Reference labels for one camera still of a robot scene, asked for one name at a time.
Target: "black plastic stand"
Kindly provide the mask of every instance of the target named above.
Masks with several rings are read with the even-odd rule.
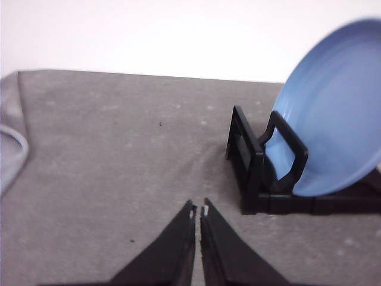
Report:
[[[265,144],[275,128],[295,154],[291,170],[279,180],[265,152]],[[257,139],[240,106],[234,106],[226,158],[232,162],[235,171],[243,214],[381,212],[381,174],[376,169],[356,184],[333,194],[316,197],[293,195],[292,189],[302,175],[308,150],[276,111],[271,113],[266,131]]]

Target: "gray cloth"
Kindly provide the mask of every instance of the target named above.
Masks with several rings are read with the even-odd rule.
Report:
[[[240,214],[224,159],[232,108],[260,134],[280,84],[77,71],[18,82],[30,155],[2,199],[2,286],[106,281],[204,197],[291,281],[381,285],[379,215]]]
[[[0,197],[2,197],[23,167],[28,155],[29,145],[26,140],[17,73],[13,73],[1,80],[0,90]]]

